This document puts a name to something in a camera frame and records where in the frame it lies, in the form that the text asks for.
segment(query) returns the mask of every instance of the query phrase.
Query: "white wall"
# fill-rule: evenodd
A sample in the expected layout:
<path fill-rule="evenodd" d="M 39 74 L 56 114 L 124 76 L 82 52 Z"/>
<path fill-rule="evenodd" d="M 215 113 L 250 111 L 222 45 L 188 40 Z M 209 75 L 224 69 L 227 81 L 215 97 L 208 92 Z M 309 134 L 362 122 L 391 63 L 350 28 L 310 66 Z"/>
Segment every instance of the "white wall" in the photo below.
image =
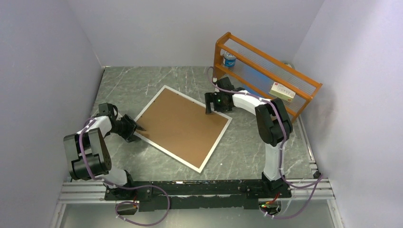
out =
<path fill-rule="evenodd" d="M 210 66 L 230 31 L 291 60 L 323 0 L 68 0 L 104 66 Z"/>
<path fill-rule="evenodd" d="M 102 67 L 65 0 L 2 0 L 0 31 L 0 227 L 45 228 Z"/>
<path fill-rule="evenodd" d="M 403 2 L 326 0 L 294 63 L 323 87 L 303 112 L 348 228 L 403 227 Z"/>

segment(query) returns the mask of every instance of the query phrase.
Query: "orange wooden frame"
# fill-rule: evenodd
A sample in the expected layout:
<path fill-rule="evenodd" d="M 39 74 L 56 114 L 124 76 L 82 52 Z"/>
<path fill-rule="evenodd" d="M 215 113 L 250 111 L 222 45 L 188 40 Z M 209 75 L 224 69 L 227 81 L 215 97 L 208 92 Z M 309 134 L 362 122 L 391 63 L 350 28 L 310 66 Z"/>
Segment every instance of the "orange wooden frame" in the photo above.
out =
<path fill-rule="evenodd" d="M 268 71 L 267 69 L 263 68 L 262 66 L 260 66 L 259 64 L 253 62 L 252 60 L 250 60 L 249 58 L 245 57 L 244 55 L 232 50 L 231 48 L 225 46 L 225 42 L 227 42 L 229 39 L 237 42 L 238 44 L 246 47 L 247 49 L 249 49 L 250 51 L 260 55 L 261 57 L 265 58 L 267 61 L 271 62 L 272 64 L 277 65 L 278 67 L 288 71 L 289 73 L 291 73 L 292 75 L 300 78 L 301 80 L 311 84 L 312 86 L 314 86 L 316 89 L 312 94 L 308 94 L 304 91 L 302 91 L 300 88 L 298 88 L 296 85 L 293 85 L 292 83 L 280 78 L 279 76 L 273 74 L 272 72 Z M 238 75 L 234 72 L 232 72 L 231 70 L 229 70 L 228 68 L 224 67 L 222 62 L 223 62 L 223 56 L 221 55 L 221 50 L 225 50 L 228 51 L 229 53 L 231 53 L 232 55 L 234 55 L 237 58 L 237 61 L 241 61 L 244 64 L 250 66 L 251 68 L 259 71 L 260 73 L 262 73 L 263 75 L 269 77 L 270 79 L 272 79 L 275 82 L 278 82 L 282 85 L 284 85 L 285 87 L 291 89 L 292 91 L 294 91 L 298 96 L 302 97 L 303 99 L 305 99 L 305 103 L 302 105 L 302 107 L 300 109 L 298 109 L 297 112 L 293 111 L 290 107 L 288 107 L 287 104 L 286 105 L 286 109 L 287 112 L 293 116 L 292 118 L 292 122 L 294 122 L 297 117 L 301 114 L 301 112 L 305 109 L 305 107 L 309 104 L 309 102 L 314 98 L 314 96 L 317 94 L 317 92 L 319 91 L 320 87 L 322 86 L 321 83 L 318 83 L 316 81 L 314 81 L 313 79 L 309 78 L 308 76 L 296 71 L 295 69 L 286 66 L 285 64 L 283 64 L 282 62 L 278 61 L 277 59 L 273 58 L 272 56 L 269 56 L 268 54 L 262 52 L 261 50 L 253 47 L 252 45 L 246 43 L 245 41 L 237 38 L 236 36 L 232 35 L 230 32 L 225 33 L 222 37 L 220 37 L 216 44 L 215 44 L 215 52 L 214 52 L 214 76 L 218 79 L 220 79 L 221 77 L 223 77 L 225 74 L 229 74 L 232 77 L 236 78 L 237 80 L 239 80 L 240 82 L 242 82 L 243 84 L 245 84 L 246 86 L 248 86 L 249 88 L 253 89 L 254 91 L 256 91 L 258 94 L 260 94 L 262 97 L 265 98 L 269 98 L 269 99 L 273 99 L 272 96 L 270 96 L 268 93 L 256 88 L 254 85 L 252 85 L 250 82 L 248 82 L 247 80 L 245 80 L 244 78 L 242 78 L 241 75 Z"/>

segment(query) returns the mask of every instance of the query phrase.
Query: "marble table top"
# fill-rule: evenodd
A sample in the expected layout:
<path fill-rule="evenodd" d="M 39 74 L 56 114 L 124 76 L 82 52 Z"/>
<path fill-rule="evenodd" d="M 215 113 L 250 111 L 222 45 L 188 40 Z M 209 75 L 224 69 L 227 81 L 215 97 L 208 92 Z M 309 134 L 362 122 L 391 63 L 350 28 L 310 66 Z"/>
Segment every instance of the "marble table top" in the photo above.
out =
<path fill-rule="evenodd" d="M 91 115 L 104 102 L 116 105 L 121 114 L 135 118 L 163 85 L 204 103 L 204 93 L 213 88 L 203 66 L 107 67 Z M 238 82 L 231 80 L 235 86 Z M 126 143 L 120 136 L 105 138 L 114 166 L 131 173 L 135 181 L 260 179 L 264 168 L 264 143 L 259 137 L 256 118 L 234 108 L 232 117 L 201 173 L 181 164 L 144 141 Z M 312 178 L 307 144 L 300 120 L 285 149 L 284 173 L 287 179 Z"/>

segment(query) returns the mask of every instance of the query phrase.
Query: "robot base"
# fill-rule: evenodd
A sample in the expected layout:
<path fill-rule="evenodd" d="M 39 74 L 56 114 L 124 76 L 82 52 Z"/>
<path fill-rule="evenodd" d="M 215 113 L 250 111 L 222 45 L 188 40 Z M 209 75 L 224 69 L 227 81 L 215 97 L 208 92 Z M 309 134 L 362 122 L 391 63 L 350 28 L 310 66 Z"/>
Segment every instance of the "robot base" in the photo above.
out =
<path fill-rule="evenodd" d="M 256 209 L 261 198 L 290 198 L 291 190 L 281 178 L 269 181 L 262 173 L 262 179 L 251 180 L 192 180 L 192 181 L 134 181 L 132 186 L 155 185 L 164 189 L 171 200 L 171 209 L 230 208 Z M 139 211 L 166 209 L 165 196 L 154 188 L 141 188 L 114 195 L 107 188 L 105 200 L 130 200 L 140 202 Z"/>

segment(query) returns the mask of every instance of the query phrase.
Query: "cork board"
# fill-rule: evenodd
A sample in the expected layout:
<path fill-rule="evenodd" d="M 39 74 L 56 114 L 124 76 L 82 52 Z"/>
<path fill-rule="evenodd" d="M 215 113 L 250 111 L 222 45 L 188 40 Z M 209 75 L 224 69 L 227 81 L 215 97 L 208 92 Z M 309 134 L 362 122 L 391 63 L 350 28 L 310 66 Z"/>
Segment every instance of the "cork board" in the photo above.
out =
<path fill-rule="evenodd" d="M 184 165 L 201 172 L 232 118 L 166 85 L 136 117 L 145 132 L 135 135 Z"/>

